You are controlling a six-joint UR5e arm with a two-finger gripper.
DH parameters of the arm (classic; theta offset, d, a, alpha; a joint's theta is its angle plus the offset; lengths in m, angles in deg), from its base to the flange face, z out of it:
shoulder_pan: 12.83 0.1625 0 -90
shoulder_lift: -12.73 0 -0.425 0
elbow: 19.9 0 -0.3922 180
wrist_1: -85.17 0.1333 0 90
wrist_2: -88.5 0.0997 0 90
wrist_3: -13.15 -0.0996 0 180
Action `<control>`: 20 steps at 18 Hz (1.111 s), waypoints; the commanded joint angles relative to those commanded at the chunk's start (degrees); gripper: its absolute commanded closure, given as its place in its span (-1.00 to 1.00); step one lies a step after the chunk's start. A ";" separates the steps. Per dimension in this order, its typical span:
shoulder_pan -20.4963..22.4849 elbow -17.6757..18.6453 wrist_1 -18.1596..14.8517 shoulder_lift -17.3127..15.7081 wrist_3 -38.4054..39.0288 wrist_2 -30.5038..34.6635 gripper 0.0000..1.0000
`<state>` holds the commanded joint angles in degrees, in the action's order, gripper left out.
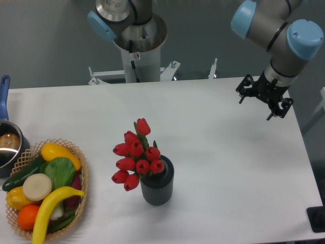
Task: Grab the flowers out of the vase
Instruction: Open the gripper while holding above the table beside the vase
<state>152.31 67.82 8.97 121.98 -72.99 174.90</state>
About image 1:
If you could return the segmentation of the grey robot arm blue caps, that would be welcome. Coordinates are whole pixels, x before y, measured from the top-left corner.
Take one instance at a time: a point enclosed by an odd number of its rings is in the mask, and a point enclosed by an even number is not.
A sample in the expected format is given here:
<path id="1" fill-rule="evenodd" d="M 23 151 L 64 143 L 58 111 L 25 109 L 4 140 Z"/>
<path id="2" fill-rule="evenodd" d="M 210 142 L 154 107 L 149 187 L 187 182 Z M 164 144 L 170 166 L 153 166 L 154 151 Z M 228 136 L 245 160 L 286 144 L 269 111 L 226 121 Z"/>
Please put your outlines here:
<path id="1" fill-rule="evenodd" d="M 283 95 L 324 42 L 321 27 L 299 19 L 288 23 L 301 1 L 244 1 L 236 10 L 231 29 L 271 54 L 258 80 L 247 74 L 236 88 L 242 100 L 255 97 L 268 105 L 272 117 L 284 118 L 294 103 Z"/>

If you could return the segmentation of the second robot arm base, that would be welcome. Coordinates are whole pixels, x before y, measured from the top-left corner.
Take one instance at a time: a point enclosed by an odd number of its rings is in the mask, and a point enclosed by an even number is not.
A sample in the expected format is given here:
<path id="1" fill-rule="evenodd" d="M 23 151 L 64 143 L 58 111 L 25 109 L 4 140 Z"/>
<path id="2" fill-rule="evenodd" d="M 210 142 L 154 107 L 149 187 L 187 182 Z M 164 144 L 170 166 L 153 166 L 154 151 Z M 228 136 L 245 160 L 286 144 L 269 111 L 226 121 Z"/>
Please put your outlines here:
<path id="1" fill-rule="evenodd" d="M 154 50 L 167 38 L 167 26 L 154 14 L 153 1 L 96 1 L 87 20 L 102 39 L 130 53 Z"/>

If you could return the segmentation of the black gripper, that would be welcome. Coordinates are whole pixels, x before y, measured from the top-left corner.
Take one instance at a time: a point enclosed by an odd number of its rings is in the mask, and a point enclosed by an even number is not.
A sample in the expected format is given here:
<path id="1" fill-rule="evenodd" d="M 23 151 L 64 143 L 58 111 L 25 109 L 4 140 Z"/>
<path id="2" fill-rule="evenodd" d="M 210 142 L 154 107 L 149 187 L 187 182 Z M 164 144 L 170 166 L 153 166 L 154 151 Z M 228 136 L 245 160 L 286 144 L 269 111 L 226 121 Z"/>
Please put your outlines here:
<path id="1" fill-rule="evenodd" d="M 278 82 L 279 79 L 270 76 L 266 70 L 262 72 L 257 82 L 250 74 L 247 74 L 236 88 L 240 96 L 239 104 L 242 104 L 246 97 L 257 97 L 267 103 L 271 110 L 267 120 L 272 117 L 284 118 L 294 100 L 282 97 L 289 86 L 278 86 Z"/>

